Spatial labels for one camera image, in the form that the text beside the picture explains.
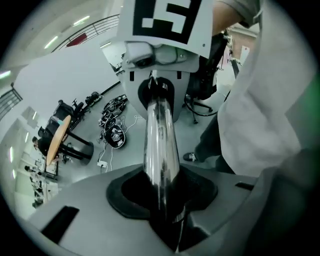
sneaker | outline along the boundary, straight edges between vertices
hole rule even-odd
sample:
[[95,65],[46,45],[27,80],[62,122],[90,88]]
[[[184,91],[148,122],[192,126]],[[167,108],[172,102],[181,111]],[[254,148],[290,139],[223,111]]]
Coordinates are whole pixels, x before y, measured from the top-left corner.
[[195,161],[198,161],[198,159],[196,158],[196,155],[195,153],[186,153],[183,155],[183,159],[186,160],[186,161],[192,161],[192,162],[195,162]]

white shirt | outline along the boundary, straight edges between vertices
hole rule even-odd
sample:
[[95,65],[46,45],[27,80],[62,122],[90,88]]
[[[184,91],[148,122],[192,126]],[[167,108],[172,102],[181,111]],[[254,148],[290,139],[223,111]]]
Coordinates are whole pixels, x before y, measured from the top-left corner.
[[[235,8],[249,26],[255,23],[258,0],[221,2]],[[255,49],[218,112],[224,159],[236,174],[255,177],[320,141],[317,103],[308,106],[310,95],[319,92],[318,64],[282,9],[268,0],[261,8]]]

floor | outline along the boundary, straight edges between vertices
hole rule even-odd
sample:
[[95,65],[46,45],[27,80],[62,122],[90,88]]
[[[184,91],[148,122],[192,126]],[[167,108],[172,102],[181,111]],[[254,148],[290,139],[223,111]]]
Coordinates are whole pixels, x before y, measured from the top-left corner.
[[[209,99],[203,101],[203,103],[212,107],[214,112],[216,112],[224,102],[225,96],[228,94],[231,88],[230,75],[226,75],[226,73],[230,74],[231,76],[233,75],[233,73],[230,73],[228,70],[218,71],[217,92],[214,93]],[[91,113],[85,114],[84,121],[81,121],[73,130],[73,133],[76,135],[87,141],[93,142],[94,153],[91,161],[85,166],[83,166],[76,159],[67,162],[67,164],[63,164],[61,162],[59,164],[59,188],[62,189],[71,185],[72,183],[78,182],[90,176],[99,175],[101,172],[106,171],[106,168],[101,169],[97,165],[99,154],[104,150],[104,143],[99,142],[98,140],[102,130],[102,128],[98,126],[98,120],[101,118],[101,111],[105,104],[111,99],[122,94],[125,94],[125,92],[121,84],[108,91],[102,100],[91,108]],[[204,110],[203,108],[199,108],[198,111],[200,112]],[[139,114],[128,101],[125,110],[122,112],[122,115],[125,116],[126,127],[129,127],[135,122],[135,115],[139,116]],[[177,148],[181,163],[185,163],[182,156],[187,152],[192,152],[195,146],[199,143],[200,135],[211,121],[212,116],[197,116],[197,119],[198,124],[193,124],[192,113],[186,107],[184,107],[182,108],[178,121],[174,124]],[[143,163],[145,130],[146,120],[137,119],[136,124],[132,126],[126,133],[126,144],[119,149],[114,149],[113,157],[111,146],[106,146],[105,153],[101,160],[108,163],[108,172],[111,171],[111,166],[112,170],[117,170],[126,166]],[[68,142],[71,142],[76,148],[81,147],[81,143],[74,140],[70,136],[67,138],[65,144]],[[210,157],[203,163],[189,162],[189,164],[209,169],[215,166],[216,158],[217,157]]]

power adapter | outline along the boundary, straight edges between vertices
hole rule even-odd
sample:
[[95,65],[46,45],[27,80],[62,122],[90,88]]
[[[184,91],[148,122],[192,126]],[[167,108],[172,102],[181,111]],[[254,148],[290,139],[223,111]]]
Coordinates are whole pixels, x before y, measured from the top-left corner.
[[102,168],[106,168],[108,166],[107,162],[105,161],[99,161],[97,163],[98,166],[102,167]]

railing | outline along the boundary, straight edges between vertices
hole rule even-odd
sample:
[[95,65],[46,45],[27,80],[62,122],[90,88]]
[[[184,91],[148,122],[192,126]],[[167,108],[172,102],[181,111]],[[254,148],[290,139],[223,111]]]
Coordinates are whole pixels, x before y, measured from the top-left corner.
[[5,94],[1,95],[0,96],[0,121],[20,101],[22,101],[22,98],[15,89],[11,89],[7,91]]
[[76,39],[78,36],[85,33],[86,38],[81,42],[81,44],[87,42],[88,40],[106,32],[109,29],[115,28],[118,26],[119,23],[119,14],[113,15],[107,18],[100,19],[98,21],[95,21],[84,28],[78,30],[71,36],[69,36],[66,40],[64,40],[62,43],[60,43],[53,51],[60,50],[67,47],[67,44],[71,43],[72,40]]

